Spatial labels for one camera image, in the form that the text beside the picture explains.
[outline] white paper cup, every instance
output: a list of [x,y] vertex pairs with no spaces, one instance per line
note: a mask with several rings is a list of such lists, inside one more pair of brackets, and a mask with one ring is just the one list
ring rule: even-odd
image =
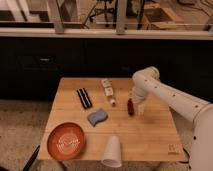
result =
[[118,168],[121,163],[121,146],[118,136],[110,136],[102,156],[101,163],[105,166]]

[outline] chair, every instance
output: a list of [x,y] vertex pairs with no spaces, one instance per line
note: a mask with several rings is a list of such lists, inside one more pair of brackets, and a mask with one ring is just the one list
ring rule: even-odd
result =
[[[104,1],[104,8],[103,9],[96,8],[97,5],[99,4],[99,2],[101,2],[101,1]],[[101,14],[104,14],[104,18],[105,18],[105,21],[107,23],[106,27],[108,27],[109,24],[108,24],[108,16],[107,16],[107,14],[112,14],[113,16],[115,14],[115,8],[108,8],[107,7],[107,2],[109,4],[111,4],[112,1],[113,0],[97,0],[97,3],[92,8],[93,14],[89,16],[90,22],[93,22],[93,17],[101,15]]]

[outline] red object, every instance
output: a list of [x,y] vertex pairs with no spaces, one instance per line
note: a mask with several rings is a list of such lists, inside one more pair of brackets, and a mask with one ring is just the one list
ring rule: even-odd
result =
[[58,161],[76,157],[85,145],[82,128],[75,123],[63,123],[49,135],[47,149],[49,154]]
[[133,103],[132,103],[132,99],[129,99],[129,100],[128,100],[127,108],[128,108],[128,114],[129,114],[130,116],[132,116],[132,115],[135,114],[134,107],[133,107]]

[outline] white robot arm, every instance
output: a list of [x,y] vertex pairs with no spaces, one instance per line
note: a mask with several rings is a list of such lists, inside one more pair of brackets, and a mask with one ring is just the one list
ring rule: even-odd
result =
[[213,104],[161,83],[159,76],[155,67],[134,73],[133,100],[140,102],[152,93],[193,122],[195,130],[189,169],[213,171]]

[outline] wooden table top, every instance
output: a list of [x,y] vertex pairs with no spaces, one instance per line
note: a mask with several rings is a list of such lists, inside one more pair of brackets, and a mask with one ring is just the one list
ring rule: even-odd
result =
[[[47,151],[51,131],[61,123],[75,122],[86,135],[86,146],[77,160],[100,160],[110,135],[121,142],[123,161],[183,161],[185,155],[169,107],[149,95],[143,115],[130,117],[127,101],[133,86],[128,78],[109,78],[114,89],[116,107],[108,102],[101,78],[63,78],[55,100],[38,154],[39,160],[52,159]],[[77,89],[86,88],[93,107],[84,110]],[[87,116],[103,108],[108,119],[93,127]]]

